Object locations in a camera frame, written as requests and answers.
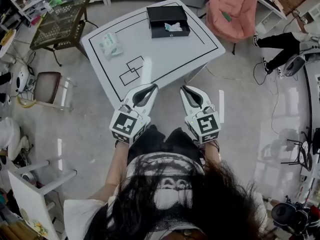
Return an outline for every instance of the person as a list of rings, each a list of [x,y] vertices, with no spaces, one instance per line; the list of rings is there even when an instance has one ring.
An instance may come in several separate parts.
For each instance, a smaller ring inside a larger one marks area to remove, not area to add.
[[[181,128],[151,125],[129,148],[116,144],[104,186],[87,200],[64,202],[69,240],[259,239],[253,186],[244,188],[219,144],[203,154]]]
[[[302,27],[302,32],[288,32],[279,35],[272,35],[263,39],[259,39],[259,36],[255,34],[253,36],[253,45],[260,48],[277,48],[283,49],[274,59],[269,62],[262,58],[262,64],[264,71],[267,74],[278,67],[287,63],[287,61],[293,56],[300,54],[300,43],[312,42],[314,38],[317,38],[319,45],[320,38],[320,22],[313,21]]]

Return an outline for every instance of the white table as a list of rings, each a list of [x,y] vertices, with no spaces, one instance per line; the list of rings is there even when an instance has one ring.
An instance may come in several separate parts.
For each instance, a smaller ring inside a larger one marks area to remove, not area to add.
[[[22,43],[22,44],[26,44],[26,45],[30,45],[30,43],[28,42],[24,42],[24,41],[20,41],[20,40],[17,40],[15,39],[16,37],[16,34],[17,34],[17,30],[14,29],[13,30],[13,35],[10,37],[10,39],[5,43],[5,45],[3,45],[0,49],[0,59],[5,56],[5,54],[9,55],[11,58],[13,58],[14,60],[17,59],[17,61],[19,63],[21,63],[22,65],[25,65],[27,66],[27,63],[25,62],[24,60],[24,57],[19,53],[18,49],[16,48],[15,46],[15,42],[17,43]],[[8,49],[10,48],[10,46],[13,46],[16,54],[17,54],[17,57],[13,56],[12,54],[8,53]]]
[[[277,10],[265,0],[258,0],[255,13],[255,30],[258,33],[266,34],[271,29],[273,29],[280,21],[286,19],[287,17],[283,10]]]
[[[56,229],[49,215],[49,210],[56,204],[54,202],[46,204],[45,195],[76,176],[77,172],[74,170],[69,173],[65,173],[63,176],[41,188],[36,188],[21,177],[22,174],[43,168],[49,165],[49,163],[50,162],[47,160],[41,163],[21,167],[16,170],[8,170],[8,176],[14,198],[26,224],[48,240],[64,240],[65,234],[62,234],[62,238],[57,235]]]
[[[167,0],[151,6],[183,6],[190,27],[189,36],[151,38],[146,7],[124,15],[82,38],[93,69],[114,108],[127,92],[141,82],[143,61],[152,60],[151,81],[162,88],[225,53],[225,48],[204,23],[180,0]],[[100,42],[116,33],[124,53],[108,61]]]

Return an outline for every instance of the table leg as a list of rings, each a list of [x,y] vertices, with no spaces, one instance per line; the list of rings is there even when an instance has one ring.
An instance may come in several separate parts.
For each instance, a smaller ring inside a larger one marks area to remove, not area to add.
[[[59,63],[59,61],[57,60],[57,56],[56,56],[56,53],[55,53],[55,49],[52,49],[52,48],[49,48],[49,47],[43,47],[43,49],[52,52],[53,55],[54,55],[54,58],[55,58],[56,63],[58,63],[59,67],[62,66],[62,65]]]
[[[203,68],[206,67],[206,65],[207,65],[207,64],[204,64],[204,65],[196,68],[194,71],[190,72],[190,73],[188,74],[188,76],[184,79],[184,82],[185,82],[186,84],[189,84],[189,83],[200,73],[200,71],[201,71]]]
[[[0,63],[2,64],[8,64],[8,65],[13,65],[14,63],[13,62],[9,62],[9,61],[5,61],[3,59],[0,58]]]
[[[15,170],[15,173],[16,174],[24,174],[24,173],[27,173],[27,172],[31,172],[31,171],[40,169],[40,168],[45,167],[45,166],[47,166],[49,164],[50,164],[49,160],[45,160],[45,161],[40,162],[40,163],[36,163],[36,164],[29,165],[29,166],[18,168],[18,169]]]
[[[89,60],[88,55],[85,51],[85,49],[82,47],[80,43],[75,43],[74,46]]]
[[[84,10],[84,22],[88,22],[90,23],[91,25],[94,25],[96,28],[98,28],[98,26],[94,23],[92,23],[91,21],[88,20],[88,17],[87,17],[87,9]]]
[[[60,185],[62,185],[63,183],[65,183],[66,181],[70,180],[72,177],[77,175],[77,171],[73,170],[72,172],[65,174],[64,176],[61,176],[60,178],[58,178],[57,180],[43,186],[42,188],[39,189],[39,192],[42,195],[46,195],[48,194],[50,191],[56,189],[57,187],[59,187]]]
[[[9,32],[9,29],[7,29],[4,25],[0,24],[0,28],[2,28],[5,32]]]

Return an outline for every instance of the black cable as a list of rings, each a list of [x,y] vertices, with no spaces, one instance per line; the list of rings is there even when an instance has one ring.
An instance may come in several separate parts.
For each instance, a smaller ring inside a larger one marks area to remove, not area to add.
[[[274,108],[273,108],[273,112],[271,114],[271,129],[272,131],[275,133],[275,134],[278,134],[280,136],[280,133],[276,132],[274,127],[273,127],[273,122],[274,122],[274,113],[276,111],[276,107],[277,107],[277,104],[278,104],[278,100],[279,100],[279,88],[278,88],[278,81],[277,79],[275,80],[275,86],[276,86],[276,103],[274,105]]]
[[[36,57],[36,51],[31,52],[26,64],[29,66],[29,65],[34,61],[35,57]]]
[[[19,94],[21,94],[21,92],[18,92],[18,94],[16,96],[10,96],[10,99],[17,97]]]
[[[256,66],[259,65],[259,64],[261,64],[261,63],[262,63],[262,62],[255,64],[255,66],[254,66],[254,68],[253,68],[253,78],[254,78],[254,80],[255,80],[255,82],[256,82],[256,84],[257,84],[258,86],[261,86],[261,85],[264,84],[264,82],[266,81],[267,75],[268,75],[268,74],[265,75],[262,83],[258,83],[258,81],[257,81],[257,79],[256,79],[256,77],[255,77],[255,70],[256,70]]]

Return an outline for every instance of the gray floor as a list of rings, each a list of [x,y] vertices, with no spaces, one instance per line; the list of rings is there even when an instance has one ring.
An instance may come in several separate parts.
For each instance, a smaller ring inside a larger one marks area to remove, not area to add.
[[[88,18],[101,26],[154,2],[117,0],[109,7],[96,4],[89,7]],[[93,29],[87,24],[84,34]],[[282,29],[280,25],[275,31],[280,33]],[[30,41],[32,36],[22,28],[18,38]],[[297,152],[293,146],[287,145],[286,138],[302,140],[299,132],[305,129],[309,120],[304,73],[299,72],[297,80],[293,77],[280,79],[272,73],[259,86],[253,78],[254,66],[261,62],[262,53],[272,56],[274,51],[261,51],[248,39],[237,44],[233,55],[232,44],[220,40],[226,53],[210,62],[207,70],[203,70],[191,85],[207,92],[218,111],[219,90],[224,91],[224,123],[218,139],[221,157],[233,168],[242,184],[255,182],[263,195],[279,200],[285,195],[292,196],[301,167],[280,165],[280,162],[296,158]],[[23,54],[28,51],[27,45],[19,48]],[[19,123],[34,144],[29,154],[32,162],[56,158],[61,154],[65,157],[62,164],[56,162],[40,171],[40,181],[46,184],[61,174],[61,169],[75,169],[77,176],[58,189],[60,198],[85,199],[104,184],[113,157],[115,140],[109,124],[114,109],[90,62],[77,49],[58,51],[57,58],[62,67],[58,67],[52,53],[39,50],[32,66],[36,73],[59,71],[77,82],[78,86],[71,90],[73,111],[40,105],[24,109],[13,101],[4,108],[4,113]],[[14,75],[18,74],[18,68],[17,64],[12,68]],[[255,74],[261,82],[265,76],[261,64],[256,67]],[[151,122],[166,135],[178,127],[188,131],[179,94],[183,84],[183,79],[179,79],[161,89],[151,112]],[[273,111],[273,129],[280,135],[271,128]],[[10,188],[6,173],[8,166],[0,171],[1,184],[6,190]]]

